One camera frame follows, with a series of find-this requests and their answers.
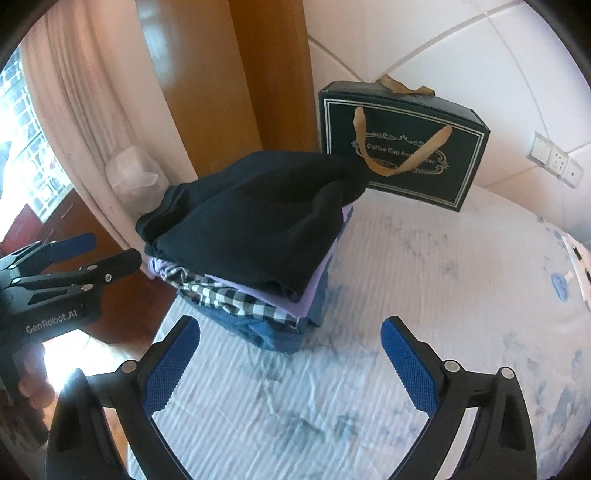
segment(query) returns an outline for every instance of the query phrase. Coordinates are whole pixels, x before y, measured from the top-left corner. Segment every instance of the dark green gift bag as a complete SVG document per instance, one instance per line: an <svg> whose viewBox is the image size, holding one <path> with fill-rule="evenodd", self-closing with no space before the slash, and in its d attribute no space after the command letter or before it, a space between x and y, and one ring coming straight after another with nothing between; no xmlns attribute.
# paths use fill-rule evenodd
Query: dark green gift bag
<svg viewBox="0 0 591 480"><path fill-rule="evenodd" d="M324 152L364 158L372 188L460 210L490 133L474 111L387 75L333 82L319 100Z"/></svg>

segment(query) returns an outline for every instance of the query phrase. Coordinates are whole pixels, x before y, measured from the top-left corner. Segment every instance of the white bedsheet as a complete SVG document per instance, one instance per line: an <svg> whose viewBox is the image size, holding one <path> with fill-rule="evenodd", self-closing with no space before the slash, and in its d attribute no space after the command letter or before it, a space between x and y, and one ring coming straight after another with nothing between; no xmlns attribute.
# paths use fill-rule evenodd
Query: white bedsheet
<svg viewBox="0 0 591 480"><path fill-rule="evenodd" d="M417 412L379 340L399 315L443 359L517 373L540 479L558 472L591 420L591 313L560 233L472 187L460 213L368 190L330 265L324 323L295 355L257 349L177 299L201 345L155 419L194 479L385 479L419 434ZM469 432L464 425L453 472ZM130 452L129 472L144 478Z"/></svg>

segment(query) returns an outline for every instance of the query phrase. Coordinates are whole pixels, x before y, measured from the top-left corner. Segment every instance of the black and white plaid shirt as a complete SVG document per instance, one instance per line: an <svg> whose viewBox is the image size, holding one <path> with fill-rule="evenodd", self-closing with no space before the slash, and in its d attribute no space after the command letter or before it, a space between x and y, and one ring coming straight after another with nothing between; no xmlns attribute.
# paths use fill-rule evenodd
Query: black and white plaid shirt
<svg viewBox="0 0 591 480"><path fill-rule="evenodd" d="M179 265L166 268L160 276L184 297L204 307L225 310L231 315L249 319L273 320L292 326L298 323L298 319L283 309Z"/></svg>

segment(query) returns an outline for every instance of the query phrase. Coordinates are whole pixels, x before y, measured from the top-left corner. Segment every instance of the finger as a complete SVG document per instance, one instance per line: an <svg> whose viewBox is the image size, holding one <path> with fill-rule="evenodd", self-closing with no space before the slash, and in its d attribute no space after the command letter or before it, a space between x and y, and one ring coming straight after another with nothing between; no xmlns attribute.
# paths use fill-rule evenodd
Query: finger
<svg viewBox="0 0 591 480"><path fill-rule="evenodd" d="M25 375L18 383L18 389L24 397L30 398L45 385L45 375Z"/></svg>
<svg viewBox="0 0 591 480"><path fill-rule="evenodd" d="M34 409L41 410L51 405L55 397L56 391L53 390L53 387L49 383L46 383L37 393L29 398L29 403Z"/></svg>
<svg viewBox="0 0 591 480"><path fill-rule="evenodd" d="M45 347L42 343L30 346L24 359L25 371L31 375L45 375Z"/></svg>

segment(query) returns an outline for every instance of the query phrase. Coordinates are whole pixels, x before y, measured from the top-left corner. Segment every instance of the paper bag handle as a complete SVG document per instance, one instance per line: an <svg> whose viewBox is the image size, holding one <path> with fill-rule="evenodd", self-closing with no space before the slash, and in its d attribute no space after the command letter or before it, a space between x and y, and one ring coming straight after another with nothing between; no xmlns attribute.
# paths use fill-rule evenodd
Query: paper bag handle
<svg viewBox="0 0 591 480"><path fill-rule="evenodd" d="M407 88L403 83L394 80L389 75L383 75L379 80L379 83L392 90L394 93L403 94L418 94L418 95L429 95L434 96L435 92L429 87L422 86L417 90L411 90ZM392 175L398 175L406 171L411 171L417 168L423 163L429 156L433 155L435 150L440 148L447 142L447 139L453 132L451 125L446 125L439 132L435 133L429 140L427 140L422 146L418 148L406 161L398 168L388 168L380 165L378 161L369 156L365 147L365 138L367 132L367 124L365 121L365 113L363 107L357 107L355 109L355 117L353 118L353 127L355 128L355 135L357 137L357 144L359 146L359 152L367 163L367 166L371 171L381 175L382 177L391 177Z"/></svg>

